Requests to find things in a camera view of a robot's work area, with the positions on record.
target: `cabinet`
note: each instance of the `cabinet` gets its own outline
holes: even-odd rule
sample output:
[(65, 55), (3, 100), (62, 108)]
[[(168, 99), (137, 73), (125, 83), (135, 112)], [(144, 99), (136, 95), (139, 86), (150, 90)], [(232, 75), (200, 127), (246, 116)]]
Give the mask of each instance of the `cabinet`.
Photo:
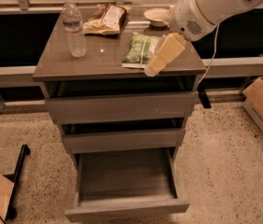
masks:
[[(83, 10), (86, 18), (92, 12)], [(132, 32), (169, 33), (133, 12), (120, 35), (88, 35), (88, 54), (80, 59), (71, 57), (58, 19), (34, 73), (77, 169), (75, 204), (65, 211), (72, 222), (179, 213), (189, 206), (179, 198), (173, 161), (205, 68), (190, 43), (157, 77), (122, 68)]]

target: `plastic water bottle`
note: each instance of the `plastic water bottle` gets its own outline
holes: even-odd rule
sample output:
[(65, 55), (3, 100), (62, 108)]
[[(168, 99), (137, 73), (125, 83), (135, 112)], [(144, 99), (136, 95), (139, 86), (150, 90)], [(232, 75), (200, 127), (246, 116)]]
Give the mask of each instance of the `plastic water bottle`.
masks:
[(85, 56), (87, 45), (83, 34), (83, 20), (74, 0), (64, 0), (62, 21), (72, 55), (74, 57)]

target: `concrete floor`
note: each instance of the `concrete floor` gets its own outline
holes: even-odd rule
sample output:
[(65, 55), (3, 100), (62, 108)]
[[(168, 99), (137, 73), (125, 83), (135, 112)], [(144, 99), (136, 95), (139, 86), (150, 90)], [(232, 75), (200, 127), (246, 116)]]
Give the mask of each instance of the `concrete floor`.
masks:
[[(0, 116), (1, 174), (13, 172), (22, 144), (32, 153), (10, 223), (69, 223), (63, 213), (73, 205), (76, 169), (42, 101), (7, 103)], [(174, 165), (181, 196), (191, 203), (186, 213), (107, 223), (263, 224), (263, 133), (242, 102), (196, 105)]]

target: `bowl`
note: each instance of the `bowl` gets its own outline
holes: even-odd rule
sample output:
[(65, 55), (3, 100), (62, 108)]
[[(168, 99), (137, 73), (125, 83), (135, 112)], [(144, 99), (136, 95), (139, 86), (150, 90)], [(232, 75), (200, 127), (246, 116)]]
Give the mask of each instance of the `bowl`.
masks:
[(168, 13), (168, 9), (165, 8), (152, 8), (145, 11), (144, 16), (150, 21), (152, 26), (164, 27), (167, 24), (162, 20), (164, 14)]

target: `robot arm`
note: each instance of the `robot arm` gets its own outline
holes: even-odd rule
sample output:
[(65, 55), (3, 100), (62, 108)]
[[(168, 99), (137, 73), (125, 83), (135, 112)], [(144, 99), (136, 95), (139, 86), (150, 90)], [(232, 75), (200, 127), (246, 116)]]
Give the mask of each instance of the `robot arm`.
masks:
[(187, 40), (197, 41), (210, 34), (221, 21), (262, 4), (263, 0), (179, 0), (169, 26)]

